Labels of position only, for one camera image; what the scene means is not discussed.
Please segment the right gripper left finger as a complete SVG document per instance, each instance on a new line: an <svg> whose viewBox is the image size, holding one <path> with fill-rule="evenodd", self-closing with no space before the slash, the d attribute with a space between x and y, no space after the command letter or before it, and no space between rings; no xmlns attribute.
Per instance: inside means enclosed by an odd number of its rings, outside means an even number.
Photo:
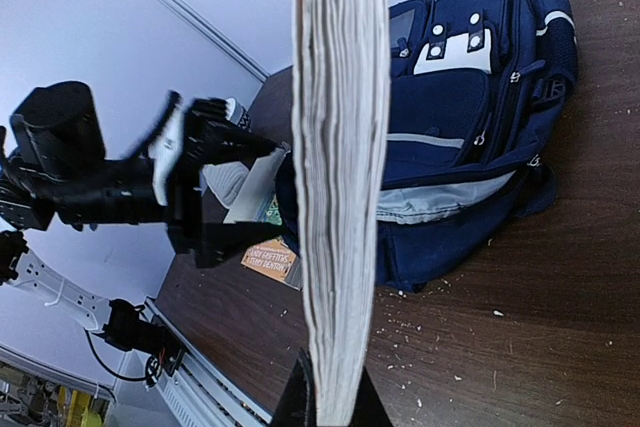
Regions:
<svg viewBox="0 0 640 427"><path fill-rule="evenodd" d="M271 427L316 425L315 384L309 354L300 349L284 391L272 414Z"/></svg>

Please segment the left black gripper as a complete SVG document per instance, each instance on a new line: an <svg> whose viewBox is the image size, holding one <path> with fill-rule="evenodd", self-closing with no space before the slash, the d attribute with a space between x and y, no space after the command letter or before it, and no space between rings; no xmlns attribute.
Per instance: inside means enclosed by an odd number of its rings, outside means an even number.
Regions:
<svg viewBox="0 0 640 427"><path fill-rule="evenodd" d="M1 130L16 140L15 149L1 155L2 221L17 231L45 231L53 219L78 231L163 223L175 253L189 254L196 268L215 268L282 236L286 227L272 223L200 222L200 167L265 157L277 147L228 120L222 99L192 102L182 154L167 185L168 206L157 203L150 145L168 117L167 101L143 138L124 157L110 159L87 84L34 88Z"/></svg>

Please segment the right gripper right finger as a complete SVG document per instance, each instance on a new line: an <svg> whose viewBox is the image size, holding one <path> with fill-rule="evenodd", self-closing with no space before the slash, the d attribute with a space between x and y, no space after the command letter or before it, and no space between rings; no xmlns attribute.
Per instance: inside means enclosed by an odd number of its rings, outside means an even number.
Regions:
<svg viewBox="0 0 640 427"><path fill-rule="evenodd" d="M363 369L352 416L354 427L392 427L393 424L366 369Z"/></svg>

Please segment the beige ribbed pencil case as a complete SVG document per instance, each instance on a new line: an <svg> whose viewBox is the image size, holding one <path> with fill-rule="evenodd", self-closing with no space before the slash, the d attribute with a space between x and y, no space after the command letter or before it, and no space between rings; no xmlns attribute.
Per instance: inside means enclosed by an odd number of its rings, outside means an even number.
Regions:
<svg viewBox="0 0 640 427"><path fill-rule="evenodd" d="M249 169L242 162L207 164L202 174L220 204L230 209L249 175Z"/></svg>

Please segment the orange treehouse book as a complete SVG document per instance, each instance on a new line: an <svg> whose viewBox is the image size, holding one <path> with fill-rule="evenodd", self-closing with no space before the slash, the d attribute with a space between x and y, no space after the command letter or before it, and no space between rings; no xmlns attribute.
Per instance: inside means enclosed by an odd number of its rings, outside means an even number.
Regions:
<svg viewBox="0 0 640 427"><path fill-rule="evenodd" d="M260 157L253 163L224 223L248 221L282 224L275 194L275 179L289 152L289 145L282 143L269 156ZM299 259L282 237L250 246L244 252L241 264L295 290L302 288Z"/></svg>

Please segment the pink story book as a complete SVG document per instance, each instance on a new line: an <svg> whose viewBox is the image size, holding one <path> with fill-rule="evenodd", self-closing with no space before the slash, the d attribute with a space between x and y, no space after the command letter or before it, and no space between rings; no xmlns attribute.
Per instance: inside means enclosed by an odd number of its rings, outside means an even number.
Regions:
<svg viewBox="0 0 640 427"><path fill-rule="evenodd" d="M293 164L316 421L351 421L373 313L387 0L294 0Z"/></svg>

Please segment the navy blue backpack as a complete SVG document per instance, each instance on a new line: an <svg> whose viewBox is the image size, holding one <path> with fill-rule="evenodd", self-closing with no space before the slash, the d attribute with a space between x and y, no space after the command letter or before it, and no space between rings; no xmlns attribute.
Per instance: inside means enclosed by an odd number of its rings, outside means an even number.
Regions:
<svg viewBox="0 0 640 427"><path fill-rule="evenodd" d="M554 201L540 154L578 77L577 41L569 0L406 0L389 17L375 282L417 292Z"/></svg>

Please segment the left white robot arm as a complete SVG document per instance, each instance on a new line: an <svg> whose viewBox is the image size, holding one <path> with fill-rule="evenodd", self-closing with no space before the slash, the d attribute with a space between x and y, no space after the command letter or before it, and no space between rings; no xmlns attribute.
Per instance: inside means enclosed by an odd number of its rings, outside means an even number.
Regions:
<svg viewBox="0 0 640 427"><path fill-rule="evenodd" d="M88 339L102 339L149 360L144 379L172 374L184 348L169 330L145 321L141 308L87 291L49 267L27 245L27 230L53 219L76 230L107 224L165 225L178 254L201 269L280 236L280 225L255 221L207 223L200 175L207 166L264 158L276 144L254 134L234 99L195 99L170 92L161 116L123 158L110 160L90 87L65 81L32 90L3 134L17 145L1 156L1 280L65 313Z"/></svg>

